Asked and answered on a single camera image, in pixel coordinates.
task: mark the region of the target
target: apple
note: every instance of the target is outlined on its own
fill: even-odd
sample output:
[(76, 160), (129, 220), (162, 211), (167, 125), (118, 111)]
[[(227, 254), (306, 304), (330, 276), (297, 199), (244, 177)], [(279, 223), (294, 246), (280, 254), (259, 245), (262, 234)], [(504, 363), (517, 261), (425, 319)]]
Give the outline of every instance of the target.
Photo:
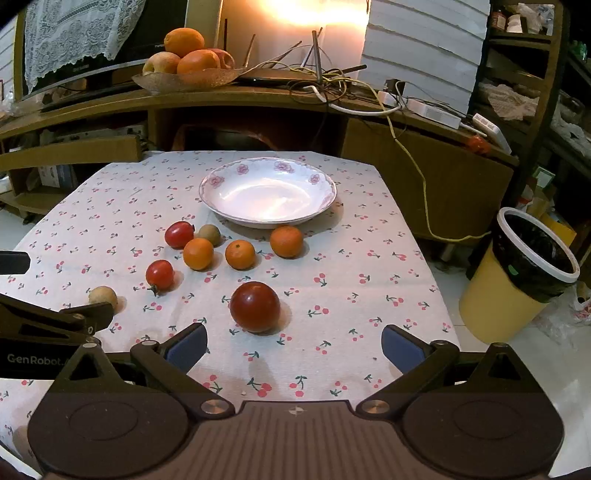
[(152, 72), (177, 73), (177, 65), (181, 58), (169, 51), (159, 51), (155, 53), (144, 64), (142, 75)]
[(221, 48), (208, 48), (214, 52), (220, 59), (220, 68), (222, 70), (233, 70), (236, 68), (236, 62), (234, 58), (226, 51)]

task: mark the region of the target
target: yellow trash can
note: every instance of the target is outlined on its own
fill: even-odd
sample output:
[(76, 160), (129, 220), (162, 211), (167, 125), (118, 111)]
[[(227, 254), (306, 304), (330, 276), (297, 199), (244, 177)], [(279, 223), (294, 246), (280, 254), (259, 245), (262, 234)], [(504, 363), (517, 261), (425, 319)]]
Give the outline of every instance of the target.
[(481, 342), (506, 342), (579, 273), (574, 255), (550, 228), (525, 212), (503, 208), (492, 243), (460, 299), (460, 314)]

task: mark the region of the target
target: tomato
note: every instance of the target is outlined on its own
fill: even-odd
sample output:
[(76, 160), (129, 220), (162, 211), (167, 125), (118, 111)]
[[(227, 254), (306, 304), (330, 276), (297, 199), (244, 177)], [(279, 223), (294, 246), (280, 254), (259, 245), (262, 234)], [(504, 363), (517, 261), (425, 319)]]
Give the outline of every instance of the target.
[(240, 285), (230, 299), (230, 315), (245, 330), (253, 333), (273, 328), (281, 314), (275, 291), (257, 281)]
[(176, 222), (168, 227), (164, 234), (164, 241), (173, 248), (184, 248), (193, 240), (195, 227), (189, 222)]
[(168, 290), (174, 282), (173, 266), (167, 260), (152, 262), (146, 270), (146, 281), (152, 287), (150, 290), (154, 292), (154, 295)]

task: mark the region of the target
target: white plate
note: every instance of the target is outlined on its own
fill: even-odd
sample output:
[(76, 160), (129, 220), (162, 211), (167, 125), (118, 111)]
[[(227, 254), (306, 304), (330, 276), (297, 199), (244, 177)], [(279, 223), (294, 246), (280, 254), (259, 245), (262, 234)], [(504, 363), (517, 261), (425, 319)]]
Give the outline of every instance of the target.
[(336, 198), (332, 179), (316, 167), (283, 158), (247, 158), (213, 170), (199, 186), (202, 201), (238, 225), (298, 225)]

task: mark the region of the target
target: cherry print tablecloth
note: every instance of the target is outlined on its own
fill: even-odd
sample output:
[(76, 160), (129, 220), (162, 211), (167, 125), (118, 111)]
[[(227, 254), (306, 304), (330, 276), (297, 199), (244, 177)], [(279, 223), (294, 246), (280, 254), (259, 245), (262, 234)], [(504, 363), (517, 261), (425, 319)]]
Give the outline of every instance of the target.
[[(305, 256), (272, 253), (269, 231), (236, 226), (199, 199), (208, 171), (234, 160), (276, 156), (308, 162), (338, 188), (331, 208), (300, 226)], [(209, 271), (192, 271), (164, 242), (173, 222), (217, 225), (226, 243)], [(222, 261), (225, 245), (246, 238), (258, 265), (240, 272)], [(84, 182), (31, 230), (25, 275), (0, 280), (0, 291), (59, 310), (87, 302), (88, 291), (111, 286), (124, 309), (99, 332), (105, 351), (128, 351), (143, 339), (164, 341), (193, 322), (207, 327), (209, 351), (190, 376), (233, 402), (334, 400), (353, 406), (400, 375), (383, 356), (382, 328), (403, 326), (429, 342), (457, 343), (431, 272), (376, 169), (315, 153), (161, 153), (139, 164), (113, 163)], [(146, 267), (169, 260), (183, 277), (154, 297)], [(273, 335), (243, 331), (229, 314), (234, 290), (262, 281), (279, 295), (286, 325)], [(24, 426), (48, 381), (0, 380), (0, 440), (22, 444)], [(23, 448), (21, 454), (26, 456)]]

